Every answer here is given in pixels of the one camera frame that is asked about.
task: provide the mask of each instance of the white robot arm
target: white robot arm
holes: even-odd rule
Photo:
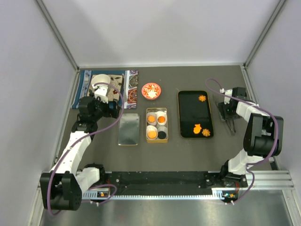
[[[245,88],[221,90],[228,96],[246,99]],[[227,161],[221,169],[224,180],[239,181],[246,174],[247,168],[252,163],[262,161],[271,151],[274,143],[274,122],[270,115],[258,110],[253,102],[244,103],[225,97],[224,102],[219,103],[221,116],[225,119],[242,117],[248,126],[244,138],[244,148],[237,156]],[[283,118],[275,116],[278,127],[277,146],[272,156],[280,154],[282,148]]]
[[[94,138],[94,135],[89,136],[89,134],[97,131],[98,120],[102,117],[118,118],[119,115],[118,103],[115,100],[109,102],[106,98],[108,86],[97,85],[100,82],[110,83],[110,77],[107,76],[109,78],[106,78],[105,76],[98,75],[92,80],[92,86],[96,88],[95,95],[79,100],[78,118],[72,127],[70,140],[61,158],[50,172],[44,172],[40,177],[45,209],[50,203],[53,210],[77,210],[81,203],[82,194],[94,183],[105,182],[104,177],[102,177],[105,174],[104,168],[100,164],[89,164],[77,174],[82,156]]]

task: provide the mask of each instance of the cable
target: cable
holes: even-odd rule
[[[253,185],[254,185],[255,175],[254,175],[254,173],[253,173],[252,171],[250,171],[250,170],[248,169],[248,167],[249,167],[249,166],[256,166],[256,165],[262,164],[262,163],[268,161],[269,158],[273,155],[273,153],[274,153],[274,151],[275,151],[275,148],[276,148],[276,146],[277,146],[277,140],[278,140],[278,134],[279,134],[278,122],[277,122],[275,116],[274,116],[272,113],[270,113],[270,112],[268,112],[268,111],[266,111],[266,110],[260,108],[259,106],[253,105],[253,103],[249,103],[249,102],[247,102],[247,101],[238,99],[238,98],[236,98],[236,97],[232,97],[232,96],[225,95],[225,94],[223,94],[223,93],[220,93],[220,92],[218,92],[218,91],[216,91],[216,90],[210,88],[210,87],[208,86],[208,84],[207,84],[207,82],[210,81],[210,80],[215,81],[215,82],[219,85],[220,89],[222,89],[222,85],[220,84],[220,82],[219,82],[218,80],[216,80],[216,79],[214,79],[214,78],[209,78],[209,79],[206,79],[206,81],[205,81],[205,85],[206,85],[206,87],[207,87],[209,90],[211,90],[212,92],[217,93],[217,94],[219,94],[219,95],[222,95],[222,96],[224,96],[224,97],[228,97],[228,98],[231,98],[231,99],[233,99],[233,100],[237,100],[237,101],[243,102],[243,103],[245,103],[245,104],[247,104],[247,105],[252,105],[252,107],[254,107],[254,108],[256,108],[256,109],[258,109],[258,110],[260,110],[260,111],[262,111],[262,112],[265,112],[266,114],[268,114],[268,115],[272,118],[272,120],[274,121],[274,124],[275,124],[275,139],[274,139],[273,146],[272,146],[272,148],[271,148],[269,154],[268,154],[263,160],[261,160],[261,161],[259,161],[259,162],[257,162],[257,163],[247,163],[247,164],[246,164],[246,171],[252,175],[252,182],[251,182],[250,186],[246,189],[246,191],[245,191],[245,192],[244,192],[237,200],[235,200],[235,201],[232,203],[232,204],[235,204],[235,203],[237,203],[238,201],[240,201],[240,200],[241,200],[241,199],[242,199],[242,198],[243,198],[243,197],[251,190],[251,188],[252,188]]]
[[[121,113],[119,114],[118,118],[108,127],[104,128],[104,129],[100,129],[98,131],[95,131],[93,133],[89,133],[89,134],[86,134],[84,136],[82,136],[81,138],[77,139],[72,145],[70,145],[69,149],[62,155],[62,157],[59,159],[59,161],[57,162],[57,164],[55,165],[55,168],[53,169],[51,175],[50,175],[50,179],[49,179],[49,183],[48,183],[48,189],[47,189],[47,209],[48,209],[48,213],[51,215],[51,216],[55,216],[57,215],[59,212],[61,212],[60,210],[56,213],[53,213],[51,211],[51,206],[50,206],[50,194],[51,194],[51,185],[52,185],[52,181],[53,181],[53,178],[55,176],[55,172],[57,171],[59,165],[62,163],[63,159],[67,156],[67,154],[70,152],[70,150],[79,142],[81,141],[82,139],[86,138],[86,137],[89,137],[89,136],[92,136],[94,134],[97,134],[97,133],[101,133],[101,132],[104,132],[106,131],[107,129],[110,129],[111,127],[113,127],[120,119],[121,119],[121,116],[123,114],[123,110],[124,110],[124,100],[123,100],[123,96],[121,94],[121,92],[114,86],[112,86],[111,84],[109,83],[106,83],[106,82],[98,82],[95,84],[96,85],[100,85],[100,84],[103,84],[103,85],[108,85],[110,87],[112,87],[113,89],[115,89],[118,94],[119,94],[119,98],[121,98],[121,101],[122,101],[122,106],[121,106]]]

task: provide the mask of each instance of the small bowl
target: small bowl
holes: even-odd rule
[[[147,83],[142,87],[142,95],[148,100],[155,100],[161,94],[161,87],[156,83]]]

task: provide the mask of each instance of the metal frame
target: metal frame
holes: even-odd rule
[[[77,63],[75,62],[70,50],[68,49],[66,42],[64,41],[60,31],[58,30],[56,24],[54,23],[51,15],[49,14],[43,0],[34,0],[36,2],[36,4],[38,5],[38,7],[41,10],[41,13],[43,14],[44,18],[46,19],[50,29],[52,30],[52,32],[54,33],[57,41],[59,42],[60,46],[62,47],[63,52],[65,53],[65,55],[67,56],[68,60],[70,61],[71,65],[73,66],[73,68],[77,71],[79,69]]]
[[[251,62],[253,61],[256,52],[258,51],[258,49],[261,46],[263,40],[265,39],[265,37],[267,36],[268,32],[270,31],[272,25],[274,24],[274,22],[278,18],[278,15],[281,12],[281,10],[283,9],[285,3],[286,3],[286,0],[280,0],[279,1],[279,3],[276,6],[274,12],[272,13],[272,16],[270,17],[268,23],[264,27],[261,35],[259,36],[257,42],[255,43],[255,46],[253,47],[250,55],[247,58],[246,63],[244,64],[246,67],[248,67],[251,64]]]

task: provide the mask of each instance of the purple cable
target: purple cable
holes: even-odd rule
[[[53,181],[53,178],[55,176],[55,172],[57,171],[58,167],[60,166],[60,164],[62,163],[63,159],[66,157],[66,155],[70,152],[70,150],[79,142],[81,141],[82,139],[86,138],[86,137],[89,137],[89,136],[92,136],[94,134],[97,134],[97,133],[101,133],[101,132],[104,132],[106,131],[107,129],[110,129],[111,127],[113,127],[120,119],[121,119],[121,116],[123,114],[123,106],[124,106],[124,100],[123,100],[123,96],[121,94],[121,92],[114,86],[112,86],[111,84],[109,83],[106,83],[106,82],[98,82],[96,84],[94,84],[95,86],[96,85],[100,85],[100,84],[103,84],[103,85],[107,85],[107,86],[110,86],[112,87],[113,89],[115,89],[118,94],[120,95],[120,98],[121,98],[121,101],[122,101],[122,106],[121,106],[121,113],[119,114],[119,117],[108,127],[104,128],[104,129],[100,129],[98,131],[95,131],[93,133],[89,133],[87,135],[84,135],[83,137],[81,137],[80,139],[76,140],[71,146],[70,146],[70,149],[68,149],[65,154],[62,155],[62,157],[59,159],[59,161],[57,162],[57,164],[55,165],[55,168],[53,169],[52,173],[51,173],[51,176],[50,176],[50,180],[49,180],[49,183],[48,183],[48,189],[47,189],[47,209],[48,209],[48,213],[51,215],[51,216],[55,216],[57,215],[59,212],[61,212],[60,210],[56,213],[52,213],[51,211],[51,206],[50,206],[50,193],[51,193],[51,185],[52,185],[52,181]]]
[[[224,96],[224,97],[228,97],[228,98],[231,98],[231,99],[233,99],[233,100],[237,100],[237,101],[243,102],[243,103],[248,104],[248,105],[250,105],[250,106],[252,105],[254,108],[256,108],[256,109],[258,109],[258,110],[260,110],[260,111],[265,112],[266,114],[268,114],[268,115],[272,118],[272,120],[274,121],[274,124],[275,124],[275,139],[274,139],[274,143],[273,143],[273,146],[272,146],[272,148],[271,148],[269,154],[267,155],[267,157],[265,157],[263,160],[261,160],[261,161],[259,161],[259,162],[257,162],[257,163],[248,163],[248,164],[246,165],[246,171],[247,171],[248,173],[251,173],[251,174],[252,174],[252,182],[251,182],[250,186],[248,187],[248,189],[246,189],[246,191],[245,191],[245,192],[244,192],[244,193],[243,193],[236,201],[233,202],[233,204],[234,204],[234,203],[237,203],[239,200],[241,200],[241,199],[242,199],[242,198],[243,198],[243,197],[251,190],[251,188],[252,188],[253,185],[254,185],[255,175],[254,175],[254,173],[253,173],[252,171],[250,171],[250,170],[248,169],[248,166],[256,166],[256,165],[262,164],[262,163],[266,162],[267,160],[269,160],[269,158],[273,155],[273,153],[274,153],[274,151],[275,151],[275,148],[276,148],[276,146],[277,146],[277,140],[278,140],[278,133],[279,133],[278,122],[277,122],[275,116],[274,116],[272,113],[270,113],[270,112],[268,112],[268,111],[266,111],[266,110],[260,108],[259,106],[253,105],[252,103],[249,103],[249,102],[247,102],[247,101],[238,99],[238,98],[236,98],[236,97],[231,97],[231,96],[225,95],[225,94],[223,94],[223,93],[220,93],[220,92],[218,92],[218,91],[216,91],[216,90],[210,88],[210,87],[208,86],[208,84],[207,84],[207,82],[208,82],[209,80],[215,81],[215,82],[219,85],[220,89],[222,89],[222,85],[219,83],[218,80],[213,79],[213,78],[209,78],[209,79],[206,79],[206,81],[205,81],[205,85],[206,85],[206,87],[207,87],[209,90],[211,90],[212,92],[217,93],[217,94],[219,94],[219,95],[222,95],[222,96]]]
[[[95,188],[100,188],[100,187],[114,187],[114,192],[113,194],[111,194],[106,200],[104,200],[103,202],[99,202],[99,205],[103,205],[105,204],[106,202],[108,202],[114,195],[115,193],[117,192],[117,187],[114,185],[114,184],[105,184],[105,185],[97,185],[95,187],[91,187],[89,188],[89,190],[92,190],[92,189],[95,189]]]

